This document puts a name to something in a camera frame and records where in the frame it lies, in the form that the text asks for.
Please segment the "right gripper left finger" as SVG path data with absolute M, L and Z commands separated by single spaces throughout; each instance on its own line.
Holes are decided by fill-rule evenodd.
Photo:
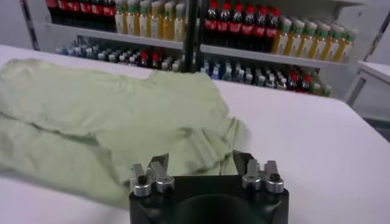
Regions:
M 169 154 L 153 156 L 147 170 L 140 163 L 132 166 L 130 186 L 136 197 L 147 197 L 152 194 L 152 188 L 161 194 L 172 192 L 175 189 L 174 177 L 167 174 Z

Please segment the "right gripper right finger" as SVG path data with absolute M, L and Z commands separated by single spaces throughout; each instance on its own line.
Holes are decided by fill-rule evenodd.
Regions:
M 245 190 L 257 192 L 264 189 L 271 194 L 283 193 L 284 180 L 275 161 L 267 161 L 261 169 L 260 163 L 250 153 L 237 150 L 233 151 L 233 160 Z

